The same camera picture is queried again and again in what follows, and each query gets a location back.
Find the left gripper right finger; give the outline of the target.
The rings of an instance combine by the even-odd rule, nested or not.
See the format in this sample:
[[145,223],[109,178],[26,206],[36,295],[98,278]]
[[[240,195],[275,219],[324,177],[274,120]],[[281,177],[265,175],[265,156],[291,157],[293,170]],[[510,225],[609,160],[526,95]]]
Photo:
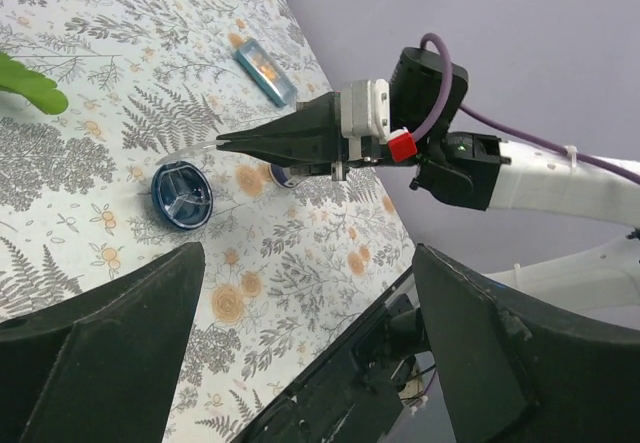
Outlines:
[[636,442],[639,333],[418,245],[412,268],[459,442]]

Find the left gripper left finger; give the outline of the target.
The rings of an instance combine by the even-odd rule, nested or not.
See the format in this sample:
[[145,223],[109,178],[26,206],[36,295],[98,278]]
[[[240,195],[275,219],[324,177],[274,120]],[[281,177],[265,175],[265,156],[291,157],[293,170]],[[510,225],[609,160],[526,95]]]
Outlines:
[[2,323],[2,441],[162,441],[204,271],[186,243]]

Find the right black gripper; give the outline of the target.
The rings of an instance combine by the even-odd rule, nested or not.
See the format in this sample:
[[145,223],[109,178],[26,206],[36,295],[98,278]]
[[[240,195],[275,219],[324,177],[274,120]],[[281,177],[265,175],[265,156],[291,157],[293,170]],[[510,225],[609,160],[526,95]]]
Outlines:
[[[335,136],[339,129],[340,93],[330,91],[302,102],[292,113],[247,130],[220,134],[217,149],[240,153],[289,168],[289,177],[303,179],[334,175],[333,162],[341,156]],[[411,167],[419,163],[422,148],[395,162],[386,144],[373,144],[374,155],[342,162],[342,181],[351,170],[377,167]]]

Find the blue round pill container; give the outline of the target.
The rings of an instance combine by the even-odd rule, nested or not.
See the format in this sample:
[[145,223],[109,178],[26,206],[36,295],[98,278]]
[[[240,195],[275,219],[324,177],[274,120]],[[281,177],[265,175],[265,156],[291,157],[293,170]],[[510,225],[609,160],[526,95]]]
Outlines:
[[151,200],[160,218],[184,231],[204,226],[213,213],[213,194],[204,174],[178,161],[160,166],[151,182]]

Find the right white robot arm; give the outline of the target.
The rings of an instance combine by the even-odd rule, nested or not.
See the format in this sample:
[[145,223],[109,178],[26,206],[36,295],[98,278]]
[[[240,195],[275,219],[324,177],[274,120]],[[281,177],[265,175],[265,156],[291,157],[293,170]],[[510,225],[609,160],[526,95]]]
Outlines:
[[390,80],[361,80],[261,126],[220,135],[219,149],[267,162],[274,180],[336,181],[362,167],[412,167],[412,189],[486,211],[534,210],[627,226],[591,250],[498,272],[495,279],[572,311],[639,302],[639,165],[488,122],[455,131],[467,113],[467,71],[446,52],[408,47]]

